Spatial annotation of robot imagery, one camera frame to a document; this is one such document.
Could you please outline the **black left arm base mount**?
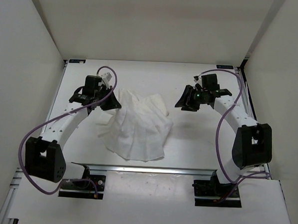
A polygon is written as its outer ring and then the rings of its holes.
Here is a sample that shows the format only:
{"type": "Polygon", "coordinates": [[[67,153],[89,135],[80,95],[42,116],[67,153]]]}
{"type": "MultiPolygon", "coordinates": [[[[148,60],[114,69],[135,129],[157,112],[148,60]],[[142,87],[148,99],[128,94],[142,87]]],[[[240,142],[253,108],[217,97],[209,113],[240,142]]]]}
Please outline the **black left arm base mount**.
{"type": "Polygon", "coordinates": [[[58,191],[58,196],[102,200],[106,178],[106,173],[91,171],[88,166],[85,166],[82,179],[75,179],[75,181],[62,184],[58,191]]]}

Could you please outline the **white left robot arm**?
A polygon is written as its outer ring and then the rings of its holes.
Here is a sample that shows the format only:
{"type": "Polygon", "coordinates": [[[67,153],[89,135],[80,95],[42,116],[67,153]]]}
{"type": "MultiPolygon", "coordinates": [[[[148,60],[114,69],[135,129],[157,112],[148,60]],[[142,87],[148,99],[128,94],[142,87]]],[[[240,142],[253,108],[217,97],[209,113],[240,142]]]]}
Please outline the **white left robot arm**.
{"type": "Polygon", "coordinates": [[[70,97],[63,111],[65,117],[52,121],[39,137],[26,141],[24,170],[28,175],[53,183],[71,179],[80,189],[89,186],[87,166],[66,162],[63,149],[74,130],[96,107],[103,111],[121,108],[109,83],[111,78],[110,73],[88,75],[84,86],[70,97]]]}

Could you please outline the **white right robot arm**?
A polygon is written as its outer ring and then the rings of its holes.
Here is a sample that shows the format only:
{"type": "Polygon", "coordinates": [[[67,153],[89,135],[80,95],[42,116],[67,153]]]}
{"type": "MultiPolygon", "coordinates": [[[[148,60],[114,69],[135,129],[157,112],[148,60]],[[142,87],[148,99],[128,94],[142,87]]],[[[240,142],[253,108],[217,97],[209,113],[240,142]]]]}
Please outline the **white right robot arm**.
{"type": "Polygon", "coordinates": [[[228,190],[228,184],[237,183],[245,172],[272,159],[272,128],[249,116],[239,106],[240,96],[233,97],[227,89],[220,88],[214,71],[194,76],[195,84],[187,85],[175,107],[196,112],[203,104],[209,105],[221,115],[215,135],[215,148],[220,168],[210,182],[210,191],[220,196],[228,190]],[[219,133],[223,121],[233,129],[235,140],[230,156],[220,154],[219,133]]]}

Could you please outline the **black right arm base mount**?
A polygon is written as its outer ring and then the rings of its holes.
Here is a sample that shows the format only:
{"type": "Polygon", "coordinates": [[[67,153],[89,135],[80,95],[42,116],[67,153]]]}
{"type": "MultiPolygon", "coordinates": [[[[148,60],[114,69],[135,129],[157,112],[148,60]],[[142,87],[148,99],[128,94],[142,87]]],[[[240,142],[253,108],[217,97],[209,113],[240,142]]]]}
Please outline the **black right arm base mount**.
{"type": "Polygon", "coordinates": [[[222,184],[213,172],[209,180],[193,181],[195,206],[241,208],[240,193],[233,183],[222,184]]]}

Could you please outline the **white pleated skirt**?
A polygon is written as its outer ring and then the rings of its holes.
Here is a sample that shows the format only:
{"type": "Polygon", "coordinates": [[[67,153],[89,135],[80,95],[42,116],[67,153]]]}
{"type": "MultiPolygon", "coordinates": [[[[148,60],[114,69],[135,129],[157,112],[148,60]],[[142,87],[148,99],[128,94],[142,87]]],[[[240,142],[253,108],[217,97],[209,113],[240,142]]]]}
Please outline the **white pleated skirt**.
{"type": "Polygon", "coordinates": [[[119,89],[121,108],[108,110],[96,120],[97,135],[105,147],[125,160],[153,161],[164,158],[164,144],[173,121],[160,94],[142,97],[119,89]]]}

